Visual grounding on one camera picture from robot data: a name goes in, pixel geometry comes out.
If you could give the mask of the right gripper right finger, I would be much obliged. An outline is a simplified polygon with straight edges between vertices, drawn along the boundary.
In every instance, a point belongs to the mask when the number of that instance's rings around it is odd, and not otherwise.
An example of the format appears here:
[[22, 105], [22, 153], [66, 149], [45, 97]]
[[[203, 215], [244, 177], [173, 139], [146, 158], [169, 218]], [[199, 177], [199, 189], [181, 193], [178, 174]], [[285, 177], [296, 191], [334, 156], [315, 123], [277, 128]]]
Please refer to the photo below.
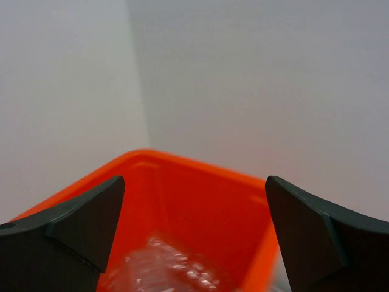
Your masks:
[[292, 291], [388, 291], [388, 222], [278, 176], [265, 190]]

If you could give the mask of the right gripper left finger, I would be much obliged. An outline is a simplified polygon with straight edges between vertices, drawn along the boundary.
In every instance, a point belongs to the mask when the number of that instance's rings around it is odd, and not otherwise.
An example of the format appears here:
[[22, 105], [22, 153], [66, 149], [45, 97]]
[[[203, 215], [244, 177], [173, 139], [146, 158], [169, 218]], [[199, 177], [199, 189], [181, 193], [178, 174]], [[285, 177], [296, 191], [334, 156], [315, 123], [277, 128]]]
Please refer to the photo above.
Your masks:
[[125, 180], [1, 225], [1, 291], [96, 291], [108, 266]]

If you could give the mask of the clear bottle orange blue label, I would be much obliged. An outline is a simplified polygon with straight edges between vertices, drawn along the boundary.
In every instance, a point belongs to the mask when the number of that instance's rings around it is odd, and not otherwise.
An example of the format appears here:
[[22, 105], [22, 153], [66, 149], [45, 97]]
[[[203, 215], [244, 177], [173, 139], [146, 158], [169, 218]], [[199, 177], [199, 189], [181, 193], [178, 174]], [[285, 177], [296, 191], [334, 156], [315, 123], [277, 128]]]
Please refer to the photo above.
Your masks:
[[103, 291], [241, 291], [202, 254], [151, 237], [125, 254], [102, 280]]

